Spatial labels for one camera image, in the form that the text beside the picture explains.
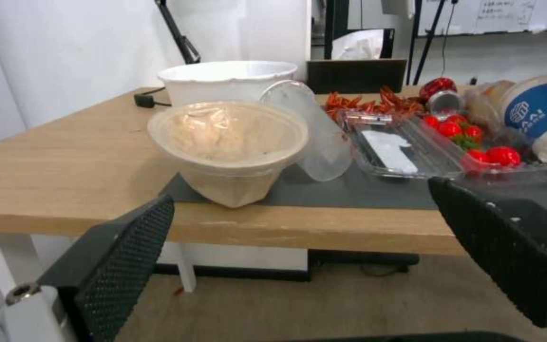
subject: white bowl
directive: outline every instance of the white bowl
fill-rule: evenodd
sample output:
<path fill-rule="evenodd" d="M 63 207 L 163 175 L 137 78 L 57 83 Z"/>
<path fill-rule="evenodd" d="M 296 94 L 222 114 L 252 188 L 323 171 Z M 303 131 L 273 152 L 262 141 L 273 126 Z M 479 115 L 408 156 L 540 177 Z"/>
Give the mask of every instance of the white bowl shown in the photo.
<path fill-rule="evenodd" d="M 263 91 L 291 79 L 297 66 L 283 61 L 215 61 L 180 65 L 158 73 L 173 106 L 196 102 L 258 101 Z"/>
<path fill-rule="evenodd" d="M 302 119 L 245 102 L 171 108 L 148 131 L 195 191 L 230 208 L 263 199 L 308 142 Z"/>

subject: black power adapter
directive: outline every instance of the black power adapter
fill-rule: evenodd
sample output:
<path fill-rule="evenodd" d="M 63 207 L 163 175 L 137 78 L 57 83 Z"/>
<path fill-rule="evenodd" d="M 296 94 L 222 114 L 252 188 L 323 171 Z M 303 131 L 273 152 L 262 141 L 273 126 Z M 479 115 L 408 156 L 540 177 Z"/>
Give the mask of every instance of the black power adapter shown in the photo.
<path fill-rule="evenodd" d="M 162 91 L 164 89 L 166 89 L 166 87 L 159 87 L 158 89 L 146 91 L 145 93 L 135 94 L 134 104 L 137 107 L 143 107 L 143 108 L 153 108 L 156 105 L 170 107 L 172 106 L 171 104 L 164 104 L 161 102 L 157 102 L 156 100 L 153 99 L 153 95 L 151 95 L 151 94 L 157 93 L 158 91 Z"/>

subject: black desk lamp arm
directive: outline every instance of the black desk lamp arm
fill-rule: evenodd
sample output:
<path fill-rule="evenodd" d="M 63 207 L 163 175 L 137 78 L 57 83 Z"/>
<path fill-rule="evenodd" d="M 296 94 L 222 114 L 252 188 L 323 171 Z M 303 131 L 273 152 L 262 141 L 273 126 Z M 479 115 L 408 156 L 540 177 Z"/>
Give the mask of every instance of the black desk lamp arm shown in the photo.
<path fill-rule="evenodd" d="M 176 23 L 174 22 L 174 19 L 172 18 L 172 15 L 170 14 L 170 11 L 168 7 L 166 6 L 166 0 L 155 0 L 156 5 L 160 9 L 161 16 L 163 17 L 163 20 L 166 22 L 166 26 L 168 26 L 170 33 L 172 34 L 172 37 L 174 38 L 174 42 L 176 43 L 176 46 L 179 47 L 180 54 L 183 56 L 183 59 L 185 60 L 186 64 L 195 64 L 199 63 L 201 56 L 196 50 L 196 48 L 193 46 L 191 41 L 189 41 L 189 38 L 182 35 L 179 31 L 178 26 L 176 26 Z"/>

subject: whiteboard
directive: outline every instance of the whiteboard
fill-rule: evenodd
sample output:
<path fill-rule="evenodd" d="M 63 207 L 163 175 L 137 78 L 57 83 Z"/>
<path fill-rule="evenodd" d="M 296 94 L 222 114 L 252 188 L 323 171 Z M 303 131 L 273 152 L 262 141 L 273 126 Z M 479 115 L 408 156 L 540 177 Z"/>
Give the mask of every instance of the whiteboard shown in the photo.
<path fill-rule="evenodd" d="M 439 0 L 423 0 L 417 34 L 420 37 L 426 36 L 432 27 L 438 3 Z M 436 35 L 445 34 L 451 7 L 451 1 L 447 0 Z M 449 25 L 449 35 L 543 30 L 547 30 L 547 0 L 460 0 Z"/>

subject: dark gray mat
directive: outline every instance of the dark gray mat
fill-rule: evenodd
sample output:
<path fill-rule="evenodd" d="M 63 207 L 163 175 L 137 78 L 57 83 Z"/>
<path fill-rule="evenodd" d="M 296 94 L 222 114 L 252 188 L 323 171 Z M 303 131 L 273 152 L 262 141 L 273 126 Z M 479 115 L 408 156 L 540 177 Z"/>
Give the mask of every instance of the dark gray mat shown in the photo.
<path fill-rule="evenodd" d="M 485 186 L 465 182 L 479 192 L 487 191 L 511 197 L 536 200 L 547 207 L 547 182 L 521 186 Z M 178 202 L 208 202 L 195 192 L 180 175 L 162 190 Z M 328 182 L 311 180 L 296 164 L 282 171 L 265 199 L 257 204 L 268 206 L 307 206 L 337 208 L 436 209 L 425 180 L 374 177 L 353 164 L 342 177 Z"/>

